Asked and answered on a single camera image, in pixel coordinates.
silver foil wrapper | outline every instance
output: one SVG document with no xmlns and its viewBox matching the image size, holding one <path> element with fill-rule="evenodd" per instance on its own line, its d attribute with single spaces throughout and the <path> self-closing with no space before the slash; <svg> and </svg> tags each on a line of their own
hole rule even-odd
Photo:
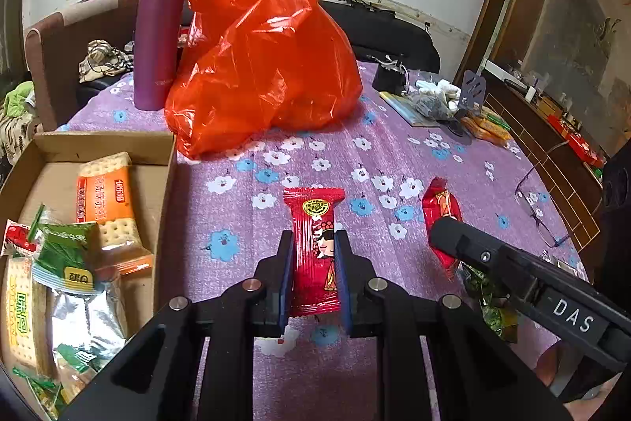
<svg viewBox="0 0 631 421">
<path fill-rule="evenodd" d="M 96 295 L 53 290 L 52 348 L 68 344 L 109 362 L 125 345 L 127 322 L 119 279 L 102 282 Z"/>
</svg>

eyeglasses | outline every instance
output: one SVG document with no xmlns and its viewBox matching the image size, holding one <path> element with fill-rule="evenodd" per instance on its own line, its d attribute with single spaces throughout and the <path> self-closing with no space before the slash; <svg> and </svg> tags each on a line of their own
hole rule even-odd
<svg viewBox="0 0 631 421">
<path fill-rule="evenodd" d="M 543 162 L 548 160 L 548 157 L 550 156 L 551 152 L 553 152 L 557 148 L 562 147 L 563 145 L 567 145 L 567 144 L 568 144 L 568 141 L 566 140 L 566 141 L 563 141 L 563 142 L 561 142 L 561 143 L 559 143 L 557 145 L 554 145 L 554 147 L 552 147 L 549 151 L 547 151 L 545 153 L 545 159 L 543 160 Z M 532 208 L 532 205 L 530 204 L 530 202 L 528 202 L 528 197 L 521 190 L 521 185 L 528 178 L 528 176 L 532 173 L 532 170 L 534 170 L 537 166 L 539 166 L 539 164 L 541 162 L 542 162 L 542 160 L 539 159 L 536 162 L 536 164 L 533 165 L 532 168 L 528 171 L 528 173 L 526 173 L 524 178 L 522 180 L 520 180 L 519 183 L 517 183 L 517 187 L 515 188 L 515 200 L 522 207 L 522 209 L 524 211 L 526 211 L 526 214 L 528 214 L 528 216 L 530 216 L 530 217 L 532 217 L 534 219 L 534 222 L 537 224 L 537 231 L 539 232 L 540 236 L 543 238 L 543 241 L 545 241 L 545 244 L 547 244 L 547 246 L 550 247 L 550 248 L 556 248 L 556 247 L 561 246 L 563 243 L 565 243 L 570 238 L 570 236 L 573 234 L 574 230 L 576 230 L 578 228 L 578 226 L 574 230 L 568 232 L 561 239 L 555 238 L 552 235 L 552 233 L 550 232 L 550 229 L 548 229 L 548 227 L 546 227 L 546 224 L 543 222 L 543 220 L 541 218 L 539 218 L 539 216 L 537 216 L 536 211 Z M 600 207 L 600 202 L 601 201 L 602 201 L 602 198 L 598 202 L 598 205 L 596 206 L 594 211 L 592 211 L 592 213 L 591 213 L 592 216 L 594 215 L 594 213 L 596 212 L 598 207 Z"/>
</svg>

table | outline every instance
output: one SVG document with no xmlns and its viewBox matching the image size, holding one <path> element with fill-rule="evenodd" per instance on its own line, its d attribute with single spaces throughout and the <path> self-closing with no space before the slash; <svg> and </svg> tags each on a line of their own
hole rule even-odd
<svg viewBox="0 0 631 421">
<path fill-rule="evenodd" d="M 376 65 L 359 68 L 364 94 L 358 108 L 333 127 L 299 134 L 272 129 L 223 155 L 178 156 L 162 245 L 161 302 L 180 294 L 194 301 L 214 297 L 251 276 L 258 260 L 276 252 L 281 231 L 291 229 L 282 191 L 298 184 L 345 189 L 336 229 L 348 231 L 354 252 L 371 259 L 378 275 L 413 295 L 464 295 L 428 247 L 420 199 L 434 176 L 447 178 L 466 222 L 533 254 L 547 249 L 513 197 L 531 166 L 514 142 L 509 151 L 443 129 L 412 128 L 370 87 Z M 166 131 L 166 124 L 162 112 L 133 107 L 133 76 L 125 75 L 59 130 Z M 563 221 L 539 177 L 532 174 L 523 188 L 547 227 L 563 236 Z M 551 253 L 582 266 L 571 241 Z M 514 350 L 534 367 L 556 340 L 523 318 Z M 372 419 L 375 351 L 374 340 L 346 338 L 337 314 L 291 318 L 283 339 L 255 342 L 255 419 L 296 419 L 297 406 L 305 420 Z"/>
</svg>

green cloth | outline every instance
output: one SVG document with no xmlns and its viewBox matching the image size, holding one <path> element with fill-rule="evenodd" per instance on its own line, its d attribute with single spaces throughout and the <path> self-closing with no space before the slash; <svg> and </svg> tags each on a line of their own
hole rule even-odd
<svg viewBox="0 0 631 421">
<path fill-rule="evenodd" d="M 26 113 L 24 100 L 33 91 L 33 81 L 28 80 L 18 84 L 17 88 L 8 92 L 4 98 L 4 116 L 9 118 L 18 118 Z"/>
</svg>

plaid cloth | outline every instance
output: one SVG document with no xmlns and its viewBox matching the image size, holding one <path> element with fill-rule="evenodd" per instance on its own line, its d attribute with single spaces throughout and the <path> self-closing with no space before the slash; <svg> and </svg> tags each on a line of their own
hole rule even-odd
<svg viewBox="0 0 631 421">
<path fill-rule="evenodd" d="M 134 70 L 134 55 L 125 54 L 105 40 L 88 44 L 88 55 L 79 63 L 79 82 L 90 82 L 104 75 L 113 77 Z"/>
</svg>

